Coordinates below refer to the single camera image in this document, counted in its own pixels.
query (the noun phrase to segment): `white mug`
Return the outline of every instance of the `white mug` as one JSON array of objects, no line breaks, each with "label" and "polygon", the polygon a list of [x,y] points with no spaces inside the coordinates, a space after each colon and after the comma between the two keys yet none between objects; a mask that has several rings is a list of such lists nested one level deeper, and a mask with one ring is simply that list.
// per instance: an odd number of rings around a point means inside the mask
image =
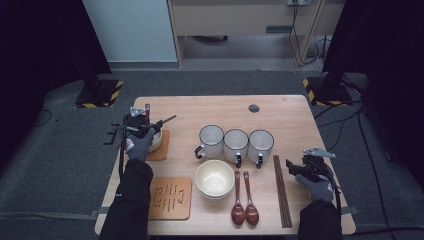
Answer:
[{"label": "white mug", "polygon": [[197,159],[203,157],[212,159],[221,156],[222,154],[222,139],[224,131],[219,126],[208,125],[202,128],[199,133],[200,146],[194,150]]},{"label": "white mug", "polygon": [[239,129],[231,129],[224,135],[224,157],[229,162],[236,163],[240,168],[246,157],[249,137]]},{"label": "white mug", "polygon": [[265,130],[255,130],[249,136],[249,148],[247,157],[256,163],[256,168],[260,169],[271,155],[274,146],[274,137]]}]

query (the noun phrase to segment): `black glove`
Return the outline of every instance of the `black glove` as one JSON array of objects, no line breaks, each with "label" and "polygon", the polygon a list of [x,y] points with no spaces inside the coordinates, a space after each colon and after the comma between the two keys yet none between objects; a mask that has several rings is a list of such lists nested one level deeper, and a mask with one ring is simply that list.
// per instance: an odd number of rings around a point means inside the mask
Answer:
[{"label": "black glove", "polygon": [[153,136],[156,134],[153,128],[150,128],[144,138],[138,138],[130,134],[125,142],[125,152],[129,159],[137,159],[139,161],[146,161],[147,154],[149,154],[149,147],[152,144]]},{"label": "black glove", "polygon": [[163,121],[160,120],[158,122],[156,122],[155,124],[153,124],[152,128],[155,129],[156,133],[160,132],[160,129],[163,127]]},{"label": "black glove", "polygon": [[[331,175],[331,177],[333,177],[334,176],[333,171],[330,169],[330,167],[327,164],[325,164],[325,166],[326,166],[327,172]],[[304,184],[308,188],[309,193],[311,194],[312,201],[317,201],[320,199],[327,202],[333,201],[334,190],[329,180],[321,179],[318,182],[312,182],[300,174],[297,174],[295,178],[296,178],[296,181]]]}]

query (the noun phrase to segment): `yellow and black hazard tape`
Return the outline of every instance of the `yellow and black hazard tape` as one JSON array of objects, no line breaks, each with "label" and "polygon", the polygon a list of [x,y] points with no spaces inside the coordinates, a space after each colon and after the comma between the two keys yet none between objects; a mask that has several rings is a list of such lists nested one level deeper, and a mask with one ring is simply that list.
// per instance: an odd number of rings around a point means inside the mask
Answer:
[{"label": "yellow and black hazard tape", "polygon": [[121,91],[121,87],[124,84],[124,81],[118,81],[116,83],[116,87],[115,87],[115,91],[113,92],[113,94],[110,97],[110,100],[108,102],[104,102],[104,103],[82,103],[82,104],[75,104],[76,108],[96,108],[96,107],[111,107],[113,106],[113,104],[116,101],[116,98],[119,95],[119,92]]},{"label": "yellow and black hazard tape", "polygon": [[309,84],[308,79],[303,80],[303,86],[306,89],[306,93],[308,94],[309,101],[312,106],[348,106],[350,103],[342,102],[342,101],[318,101],[315,99],[315,94]]}]

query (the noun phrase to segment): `black sleeve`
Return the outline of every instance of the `black sleeve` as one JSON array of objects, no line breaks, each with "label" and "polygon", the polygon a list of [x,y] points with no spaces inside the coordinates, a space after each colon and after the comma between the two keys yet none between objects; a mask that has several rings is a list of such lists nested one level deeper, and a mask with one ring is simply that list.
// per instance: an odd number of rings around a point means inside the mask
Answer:
[{"label": "black sleeve", "polygon": [[330,202],[314,201],[300,212],[299,240],[343,239],[340,216]]},{"label": "black sleeve", "polygon": [[100,240],[147,239],[152,179],[153,171],[148,164],[128,161],[103,224]]}]

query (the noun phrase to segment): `small bowl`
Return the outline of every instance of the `small bowl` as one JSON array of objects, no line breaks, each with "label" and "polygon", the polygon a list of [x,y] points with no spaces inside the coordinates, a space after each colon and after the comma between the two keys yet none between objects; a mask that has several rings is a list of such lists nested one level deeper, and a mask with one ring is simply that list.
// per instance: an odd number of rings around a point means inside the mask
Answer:
[{"label": "small bowl", "polygon": [[234,172],[221,160],[208,160],[196,171],[196,185],[200,192],[212,199],[227,196],[234,187]]},{"label": "small bowl", "polygon": [[155,136],[153,136],[153,141],[152,141],[152,145],[150,145],[149,147],[149,152],[153,152],[156,149],[158,149],[161,143],[162,143],[162,128],[160,129],[160,132],[156,133]]}]

